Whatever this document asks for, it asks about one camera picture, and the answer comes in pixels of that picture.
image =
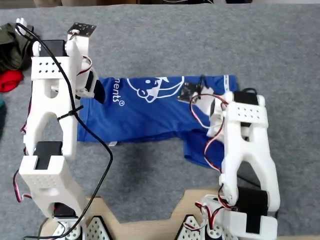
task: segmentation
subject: white cartoon logo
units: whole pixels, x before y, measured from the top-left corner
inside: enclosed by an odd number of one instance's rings
[[[150,104],[156,99],[171,97],[179,91],[185,77],[173,77],[173,79],[174,83],[171,83],[167,77],[140,77],[126,80],[136,94]]]

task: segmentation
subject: red cloth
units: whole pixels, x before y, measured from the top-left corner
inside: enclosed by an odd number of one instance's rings
[[[6,93],[18,86],[24,78],[22,72],[16,70],[7,70],[0,74],[0,92]]]

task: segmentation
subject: dark green cloth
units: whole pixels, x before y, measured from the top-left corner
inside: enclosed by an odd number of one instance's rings
[[[0,74],[6,70],[22,70],[31,63],[32,42],[15,31],[15,23],[0,26]]]

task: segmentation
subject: black cable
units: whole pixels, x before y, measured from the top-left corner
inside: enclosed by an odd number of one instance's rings
[[[49,218],[46,218],[45,220],[43,220],[43,222],[40,224],[39,226],[39,230],[38,230],[38,240],[42,231],[42,228],[44,227],[45,223],[48,221]]]
[[[37,40],[41,46],[46,50],[46,52],[49,54],[49,56],[52,58],[52,60],[54,61],[54,63],[56,64],[56,66],[58,67],[58,69],[60,70],[63,78],[65,79],[65,82],[67,84],[67,87],[68,87],[68,92],[69,92],[69,96],[70,96],[70,102],[71,102],[71,108],[72,108],[72,114],[74,115],[74,117],[76,118],[76,120],[79,122],[79,124],[89,133],[91,134],[96,140],[98,140],[103,146],[104,148],[108,151],[109,155],[110,155],[110,160],[109,160],[109,163],[104,171],[104,173],[102,174],[102,177],[100,179],[100,181],[98,182],[88,204],[85,206],[82,214],[80,215],[80,217],[78,218],[78,220],[75,222],[75,224],[68,230],[66,231],[66,233],[63,233],[59,236],[24,236],[23,239],[52,239],[52,240],[56,240],[56,239],[60,239],[60,238],[64,238],[66,237],[67,235],[69,235],[75,228],[76,226],[80,223],[80,221],[82,220],[82,218],[85,216],[85,214],[87,213],[89,207],[91,206],[95,196],[97,195],[97,192],[100,188],[100,186],[102,185],[109,169],[110,169],[110,166],[113,162],[113,159],[114,159],[114,156],[110,150],[110,148],[108,147],[108,145],[105,144],[105,142],[100,138],[98,137],[94,132],[92,132],[86,125],[85,123],[80,119],[80,117],[78,116],[77,114],[77,111],[76,111],[76,104],[75,104],[75,100],[74,100],[74,94],[72,92],[72,87],[71,87],[71,84],[70,84],[70,81],[64,71],[64,69],[61,67],[60,63],[58,62],[58,60],[56,59],[56,57],[54,56],[54,54],[51,52],[51,50],[48,48],[48,46],[32,31],[30,31],[27,27],[25,27],[24,25],[22,25],[21,23],[16,23],[15,25],[15,28],[18,28],[18,27],[21,27],[23,30],[25,30],[29,35],[31,35],[35,40]]]

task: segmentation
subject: white plastic part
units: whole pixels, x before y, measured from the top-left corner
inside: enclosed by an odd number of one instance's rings
[[[194,216],[188,216],[184,222],[195,228],[200,227]],[[176,240],[201,240],[200,232],[191,231],[183,226]]]
[[[214,94],[214,90],[209,87],[206,88],[205,86],[201,90],[201,94]],[[209,96],[209,95],[204,95],[201,96],[201,98],[197,99],[195,102],[195,105],[203,112],[205,115],[210,116],[210,111],[211,111],[211,103],[215,100],[214,96]]]
[[[40,51],[41,51],[41,44],[40,44],[40,42],[35,41],[35,42],[32,44],[32,53],[33,53],[33,56],[39,57],[39,56],[40,56]]]
[[[211,213],[221,204],[217,201],[217,195],[206,195],[202,198],[201,204],[209,207]],[[203,219],[207,219],[207,214],[203,214]],[[237,240],[241,239],[262,239],[275,240],[277,239],[278,222],[274,217],[261,216],[260,234],[246,232],[247,214],[243,212],[231,211],[226,208],[221,209],[214,218],[214,226],[212,232],[208,229],[209,236],[214,237],[219,235],[222,230],[222,239]]]
[[[206,233],[212,239],[219,239],[224,234],[222,226],[216,223],[213,225],[213,229],[210,229],[209,227],[207,227]]]
[[[16,22],[17,24],[22,24],[22,25],[25,26],[25,27],[28,26],[26,20],[25,20],[23,17],[17,18],[17,19],[15,20],[15,22]],[[18,28],[19,28],[20,33],[22,33],[22,35],[26,35],[26,31],[25,31],[25,30],[23,30],[20,26],[18,26]]]
[[[68,34],[67,35],[67,39],[68,40],[73,40],[75,41],[79,51],[80,51],[80,54],[82,56],[88,56],[88,52],[89,52],[89,37],[86,37],[86,36],[79,36],[79,35],[73,35],[72,37],[72,34]]]
[[[280,206],[280,193],[276,166],[270,156],[265,100],[259,95],[258,102],[262,105],[251,105],[230,100],[231,92],[225,97],[229,104],[225,110],[225,157],[219,184],[223,184],[222,190],[228,202],[235,205],[238,200],[237,172],[242,161],[246,161],[257,175],[261,189],[268,194],[268,211],[275,212]],[[251,123],[249,141],[242,138],[241,122]]]
[[[93,217],[86,228],[85,240],[111,240],[99,217]]]
[[[61,224],[57,226],[52,236],[60,236],[66,233],[76,222],[73,220],[71,221],[60,221]],[[77,240],[81,235],[81,227],[76,226],[66,237],[60,237],[59,240]]]
[[[65,74],[70,81],[73,98],[75,97],[75,85],[77,67],[76,60],[72,57],[57,57]],[[32,102],[30,114],[26,122],[25,143],[29,155],[33,155],[36,145],[42,140],[43,130],[50,118],[57,118],[72,110],[68,86],[57,66],[50,57],[33,57],[31,79]],[[51,98],[50,79],[58,79],[58,94]],[[63,132],[62,154],[67,160],[76,157],[77,144],[77,120],[74,116],[67,116],[59,121]]]
[[[35,169],[37,160],[35,155],[24,156],[19,168],[35,204],[47,218],[53,217],[54,203],[65,204],[80,216],[88,201],[81,187],[72,178],[65,158],[51,156],[45,170]]]
[[[231,235],[241,239],[277,239],[278,221],[271,216],[261,216],[260,234],[246,232],[247,214],[243,212],[225,211],[223,226]]]

